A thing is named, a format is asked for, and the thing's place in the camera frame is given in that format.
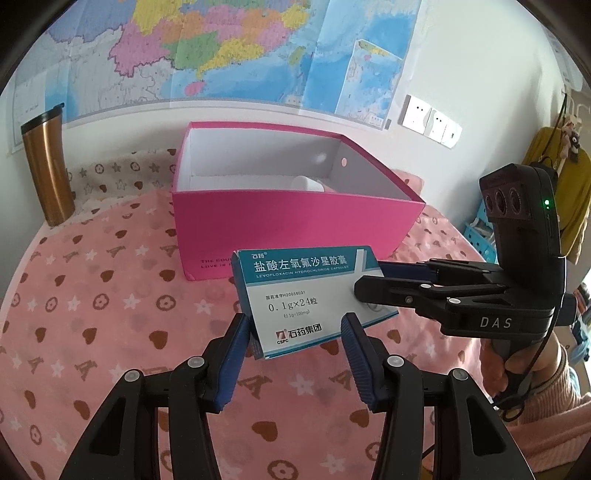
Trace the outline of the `pink right sleeve forearm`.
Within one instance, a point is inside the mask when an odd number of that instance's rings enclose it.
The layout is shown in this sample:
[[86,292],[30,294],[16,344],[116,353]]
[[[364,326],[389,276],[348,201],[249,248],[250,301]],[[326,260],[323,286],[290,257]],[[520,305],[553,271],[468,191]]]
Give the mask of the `pink right sleeve forearm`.
[[507,425],[538,479],[567,476],[590,439],[590,395],[570,377],[568,355],[544,385],[533,387],[519,418]]

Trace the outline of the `person's right hand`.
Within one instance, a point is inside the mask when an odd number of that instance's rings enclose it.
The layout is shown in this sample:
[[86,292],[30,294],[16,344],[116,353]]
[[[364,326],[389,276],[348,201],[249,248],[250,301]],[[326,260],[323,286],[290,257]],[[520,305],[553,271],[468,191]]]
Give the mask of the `person's right hand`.
[[[520,350],[508,360],[494,350],[492,341],[481,340],[480,362],[485,391],[495,397],[504,392],[509,384],[508,374],[524,374],[538,352],[539,344]],[[532,386],[538,387],[547,383],[558,371],[562,361],[562,350],[555,333],[549,337],[544,349],[531,367]]]

